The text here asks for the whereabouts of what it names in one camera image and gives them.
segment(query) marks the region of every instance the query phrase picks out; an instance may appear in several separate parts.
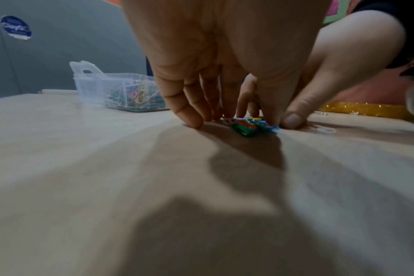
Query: container handle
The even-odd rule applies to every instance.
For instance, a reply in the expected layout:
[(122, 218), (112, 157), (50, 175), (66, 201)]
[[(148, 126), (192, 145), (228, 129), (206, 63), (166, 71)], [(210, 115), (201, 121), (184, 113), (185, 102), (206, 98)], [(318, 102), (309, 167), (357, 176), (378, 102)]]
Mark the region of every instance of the container handle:
[(71, 66), (71, 69), (72, 71), (74, 71), (75, 74), (82, 75), (82, 77), (84, 78), (87, 78), (86, 74), (84, 74), (84, 71), (88, 70), (100, 79), (108, 79), (108, 77), (96, 65), (88, 61), (85, 61), (85, 60), (81, 62), (71, 61), (69, 65)]

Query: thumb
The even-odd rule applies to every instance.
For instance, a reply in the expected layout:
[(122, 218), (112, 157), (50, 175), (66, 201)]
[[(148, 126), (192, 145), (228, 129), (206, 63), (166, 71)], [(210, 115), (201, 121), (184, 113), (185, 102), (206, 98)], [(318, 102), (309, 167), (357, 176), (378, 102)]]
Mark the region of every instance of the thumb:
[(315, 110), (341, 91), (342, 78), (337, 75), (332, 71), (316, 73), (287, 107), (281, 126), (286, 129), (300, 127)]

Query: fingernail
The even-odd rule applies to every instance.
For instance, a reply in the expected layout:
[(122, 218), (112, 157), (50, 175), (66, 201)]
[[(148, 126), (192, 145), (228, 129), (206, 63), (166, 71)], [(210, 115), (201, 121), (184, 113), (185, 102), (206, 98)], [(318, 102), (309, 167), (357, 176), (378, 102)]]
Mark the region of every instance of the fingernail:
[(286, 128), (294, 129), (299, 127), (303, 123), (303, 119), (298, 114), (292, 113), (288, 115), (284, 120), (282, 125)]

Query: pile of paper clips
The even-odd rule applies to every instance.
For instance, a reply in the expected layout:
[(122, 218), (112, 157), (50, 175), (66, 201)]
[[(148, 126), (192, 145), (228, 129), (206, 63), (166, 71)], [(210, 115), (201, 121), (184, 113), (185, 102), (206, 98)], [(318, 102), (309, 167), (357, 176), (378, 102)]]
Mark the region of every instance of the pile of paper clips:
[(262, 118), (234, 118), (223, 119), (225, 125), (231, 125), (233, 130), (245, 137), (255, 137), (258, 134), (272, 132), (280, 129), (278, 126), (270, 126)]

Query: hand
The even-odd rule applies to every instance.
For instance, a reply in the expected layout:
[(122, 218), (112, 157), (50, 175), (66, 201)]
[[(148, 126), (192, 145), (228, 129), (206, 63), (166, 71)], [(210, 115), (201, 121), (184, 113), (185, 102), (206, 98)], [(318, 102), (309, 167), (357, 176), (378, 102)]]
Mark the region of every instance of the hand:
[(258, 78), (266, 120), (278, 125), (330, 0), (121, 3), (164, 100), (198, 128), (204, 120), (234, 117), (247, 72)]
[[(282, 127), (295, 129), (337, 93), (379, 73), (404, 45), (402, 25), (379, 11), (361, 11), (321, 29), (299, 78)], [(259, 116), (258, 80), (248, 75), (242, 84), (237, 117)]]

